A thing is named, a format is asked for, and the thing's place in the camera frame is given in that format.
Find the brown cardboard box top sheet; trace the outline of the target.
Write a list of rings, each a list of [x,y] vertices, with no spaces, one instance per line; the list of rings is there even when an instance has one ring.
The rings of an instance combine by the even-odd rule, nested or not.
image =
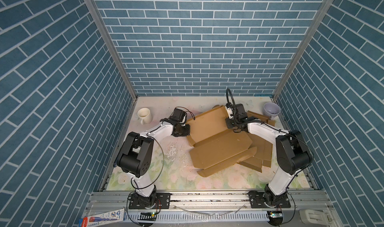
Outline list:
[[[218,106],[187,121],[187,140],[193,146],[190,156],[201,177],[209,177],[257,153],[258,148],[251,147],[253,141],[247,133],[235,133],[227,127],[227,117],[226,107]]]

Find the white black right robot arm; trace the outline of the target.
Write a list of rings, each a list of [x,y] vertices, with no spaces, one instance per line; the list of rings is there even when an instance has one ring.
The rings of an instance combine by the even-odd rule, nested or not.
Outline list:
[[[237,128],[252,135],[259,136],[276,146],[278,169],[263,193],[264,205],[270,208],[288,203],[287,190],[294,178],[307,168],[313,154],[303,140],[300,131],[277,129],[256,117],[248,117],[242,104],[226,104],[229,129]]]

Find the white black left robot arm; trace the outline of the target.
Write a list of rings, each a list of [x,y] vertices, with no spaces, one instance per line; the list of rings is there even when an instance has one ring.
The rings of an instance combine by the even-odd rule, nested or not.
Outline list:
[[[185,107],[176,107],[168,118],[160,120],[154,128],[142,133],[130,132],[120,148],[115,164],[128,175],[135,194],[142,200],[153,201],[156,197],[155,182],[151,181],[147,171],[152,160],[154,144],[163,139],[187,137],[191,127],[187,124],[187,116],[194,114]]]

